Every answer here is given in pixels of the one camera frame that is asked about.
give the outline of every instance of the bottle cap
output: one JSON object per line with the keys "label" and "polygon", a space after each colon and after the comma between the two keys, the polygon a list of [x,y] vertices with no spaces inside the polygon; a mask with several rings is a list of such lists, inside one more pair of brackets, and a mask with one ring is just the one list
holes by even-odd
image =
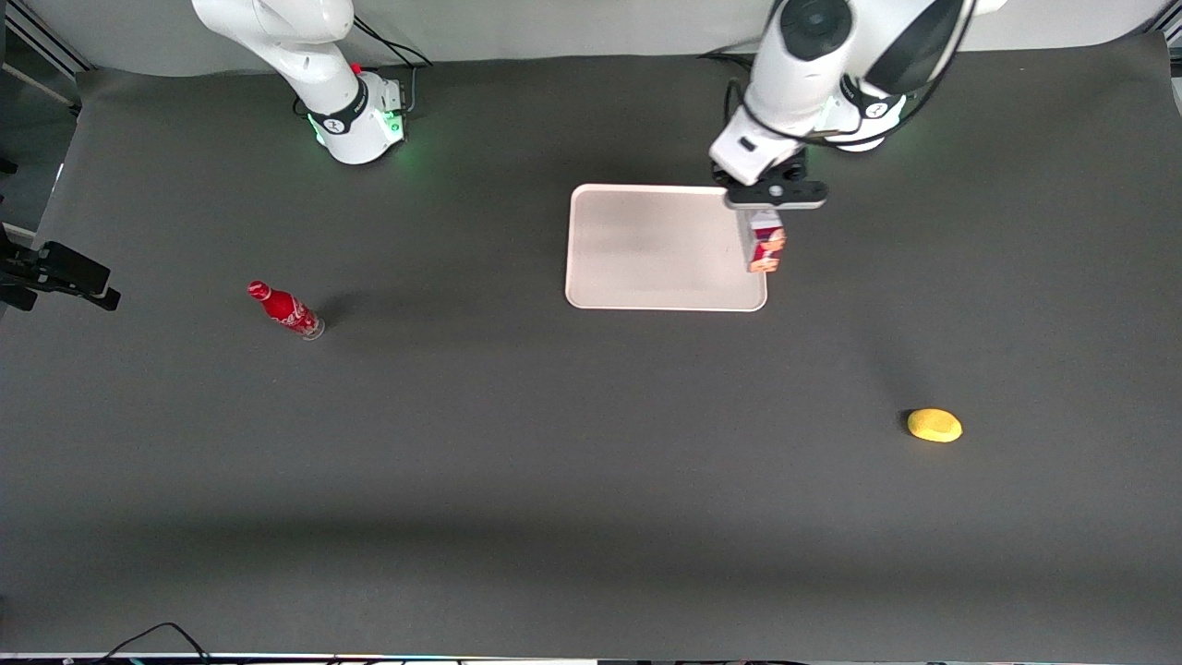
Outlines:
{"label": "bottle cap", "polygon": [[251,293],[251,296],[255,300],[265,300],[271,296],[271,286],[267,286],[262,281],[251,281],[251,285],[246,287],[246,292]]}

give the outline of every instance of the black mat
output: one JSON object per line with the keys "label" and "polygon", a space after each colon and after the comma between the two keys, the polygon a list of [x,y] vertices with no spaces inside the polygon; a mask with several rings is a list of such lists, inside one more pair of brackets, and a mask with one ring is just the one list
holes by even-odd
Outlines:
{"label": "black mat", "polygon": [[362,168],[275,77],[85,77],[43,234],[124,300],[0,326],[4,646],[1180,661],[1161,37],[966,54],[818,155],[758,313],[571,307],[571,190],[708,183],[734,73],[442,65]]}

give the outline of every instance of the black cable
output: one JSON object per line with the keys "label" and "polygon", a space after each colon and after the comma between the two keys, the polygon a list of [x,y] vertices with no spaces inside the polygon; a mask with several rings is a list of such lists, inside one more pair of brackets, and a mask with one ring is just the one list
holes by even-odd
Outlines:
{"label": "black cable", "polygon": [[389,48],[391,53],[394,53],[395,56],[398,57],[398,59],[401,59],[403,63],[407,63],[408,67],[415,69],[415,67],[418,66],[418,65],[411,63],[409,59],[407,59],[407,57],[402,54],[402,51],[398,51],[397,48],[395,48],[394,43],[388,43],[382,37],[378,37],[378,34],[376,32],[371,32],[369,27],[363,27],[363,26],[364,26],[364,24],[362,24],[361,21],[357,21],[357,28],[358,30],[361,30],[365,34],[372,37],[374,39],[381,41],[382,45],[384,45],[387,48]]}
{"label": "black cable", "polygon": [[385,44],[391,50],[392,48],[402,48],[403,51],[409,51],[409,52],[414,53],[415,57],[417,57],[420,60],[422,60],[424,65],[427,65],[429,67],[435,65],[435,63],[430,61],[430,59],[428,59],[427,56],[423,56],[417,50],[411,48],[410,46],[407,46],[405,44],[398,44],[397,41],[390,41],[389,39],[382,37],[381,34],[378,34],[378,32],[376,30],[374,30],[372,27],[370,27],[369,24],[366,24],[365,21],[363,21],[361,18],[355,18],[353,22],[357,24],[357,27],[359,27],[362,30],[362,32],[364,32],[365,34],[369,34],[374,39],[377,39],[382,44]]}
{"label": "black cable", "polygon": [[742,85],[739,84],[738,78],[732,78],[727,82],[727,92],[722,96],[722,126],[730,124],[730,93],[739,92],[739,99],[742,100]]}
{"label": "black cable", "polygon": [[[895,132],[897,132],[898,130],[901,130],[904,126],[907,126],[907,124],[909,122],[911,122],[911,118],[914,118],[916,115],[918,115],[918,112],[922,111],[926,105],[928,105],[928,102],[931,99],[931,96],[935,93],[936,89],[940,87],[941,83],[943,83],[944,76],[948,74],[948,70],[952,69],[953,61],[955,61],[956,56],[960,53],[961,46],[965,44],[965,37],[968,35],[968,28],[969,28],[969,26],[973,25],[973,14],[976,12],[976,2],[978,2],[978,0],[973,0],[972,5],[969,6],[969,12],[968,12],[968,17],[969,18],[966,20],[965,27],[961,30],[960,35],[956,38],[956,44],[953,45],[952,53],[949,53],[949,56],[948,56],[948,63],[944,64],[944,69],[942,69],[940,71],[940,73],[936,74],[936,78],[934,78],[931,80],[931,83],[928,84],[927,91],[924,91],[923,96],[920,97],[918,103],[916,103],[915,107],[911,109],[911,112],[909,112],[907,116],[904,116],[903,118],[901,118],[898,120],[898,124],[896,124],[895,126],[892,126],[890,129],[885,129],[885,130],[883,130],[883,131],[881,131],[881,132],[878,132],[878,133],[876,133],[873,136],[866,136],[864,138],[858,138],[858,139],[855,139],[855,141],[843,141],[843,142],[839,142],[839,143],[830,143],[829,141],[824,141],[821,138],[814,138],[812,136],[797,136],[797,135],[793,135],[793,133],[787,133],[787,132],[780,131],[780,130],[778,130],[778,129],[775,129],[773,126],[769,126],[767,123],[765,123],[764,120],[761,120],[759,118],[759,116],[756,116],[751,110],[751,106],[747,105],[747,102],[743,98],[739,99],[739,107],[743,109],[745,111],[747,111],[747,117],[749,117],[752,120],[754,120],[754,123],[758,124],[764,130],[766,130],[766,131],[768,131],[771,133],[774,133],[777,136],[780,136],[782,138],[792,138],[793,141],[799,141],[801,143],[805,143],[806,145],[817,145],[819,148],[842,148],[842,146],[845,146],[845,145],[865,145],[868,143],[873,143],[875,141],[881,141],[881,139],[884,139],[884,138],[886,138],[889,136],[892,136]],[[727,96],[729,98],[729,94],[730,94],[729,84],[727,85],[727,87],[728,87],[727,89]],[[862,115],[863,113],[859,112],[859,126],[860,126],[860,116]],[[856,133],[856,132],[857,132],[857,130],[855,130],[852,132],[840,132],[840,133]],[[830,136],[836,136],[836,133],[831,133]]]}
{"label": "black cable", "polygon": [[719,61],[722,61],[722,63],[734,63],[734,64],[739,65],[740,67],[742,67],[742,69],[745,69],[747,71],[751,71],[751,67],[754,66],[754,64],[755,64],[755,61],[754,61],[753,58],[747,58],[747,57],[743,57],[743,56],[735,56],[734,53],[714,53],[714,52],[702,53],[701,56],[697,56],[697,59],[699,60],[719,60]]}
{"label": "black cable", "polygon": [[177,626],[173,621],[164,621],[163,624],[156,624],[155,626],[152,626],[151,628],[148,628],[147,631],[139,633],[138,635],[136,635],[134,638],[128,638],[128,639],[121,641],[118,645],[116,645],[115,648],[112,648],[111,651],[108,651],[106,656],[99,658],[95,663],[96,664],[97,663],[106,663],[108,660],[111,659],[112,656],[115,656],[116,653],[123,651],[123,647],[125,647],[129,644],[138,640],[139,638],[147,637],[147,635],[154,633],[155,631],[158,631],[160,628],[165,628],[165,627],[167,628],[173,628],[177,633],[181,633],[181,637],[184,638],[184,641],[189,643],[189,645],[193,647],[193,651],[195,651],[197,653],[197,657],[201,658],[201,663],[203,665],[209,665],[209,652],[206,651],[204,648],[202,648],[201,645],[197,644],[197,640],[193,639],[193,637],[189,633],[186,633],[184,628]]}
{"label": "black cable", "polygon": [[[772,14],[775,14],[775,7],[774,6],[772,7]],[[707,52],[702,53],[701,56],[699,56],[699,58],[701,58],[701,57],[709,57],[709,56],[717,56],[720,53],[726,53],[728,51],[734,51],[735,48],[739,48],[740,46],[752,46],[754,44],[759,44],[762,40],[764,40],[764,35],[759,34],[759,35],[752,37],[751,39],[745,39],[742,41],[735,41],[734,44],[728,44],[726,46],[719,46],[717,48],[713,48],[710,51],[707,51]]]}
{"label": "black cable", "polygon": [[[418,105],[418,70],[422,69],[423,66],[434,67],[435,63],[430,61],[430,59],[428,59],[427,56],[423,56],[422,53],[420,53],[415,48],[411,48],[410,46],[407,46],[404,44],[398,44],[397,41],[390,41],[389,39],[382,37],[381,34],[378,34],[376,30],[370,27],[369,24],[366,24],[361,18],[355,18],[353,22],[357,25],[358,30],[361,30],[365,34],[370,35],[371,38],[385,45],[387,48],[389,48],[403,63],[407,63],[408,67],[410,67],[410,105],[403,109],[403,112],[409,113],[410,111],[414,111],[415,106]],[[415,56],[418,57],[418,59],[423,61],[423,64],[416,65],[411,63],[405,56],[402,54],[402,51],[400,51],[400,48],[404,48],[410,53],[414,53]]]}

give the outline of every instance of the bottle label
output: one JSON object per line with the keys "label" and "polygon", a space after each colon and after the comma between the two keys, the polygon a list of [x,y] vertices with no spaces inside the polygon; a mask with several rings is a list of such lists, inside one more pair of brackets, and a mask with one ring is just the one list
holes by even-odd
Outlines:
{"label": "bottle label", "polygon": [[316,313],[296,298],[292,298],[292,304],[294,308],[287,314],[287,318],[277,318],[275,320],[288,330],[299,332],[300,335],[311,335],[312,331],[316,330],[317,322],[319,322]]}

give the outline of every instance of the coca-cola bottle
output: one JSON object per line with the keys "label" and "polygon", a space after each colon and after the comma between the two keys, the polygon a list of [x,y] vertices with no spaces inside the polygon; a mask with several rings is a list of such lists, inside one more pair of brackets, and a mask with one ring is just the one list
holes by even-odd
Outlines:
{"label": "coca-cola bottle", "polygon": [[324,332],[324,320],[287,291],[278,291],[262,281],[252,281],[246,291],[262,302],[267,315],[284,327],[299,332],[305,340],[316,340]]}

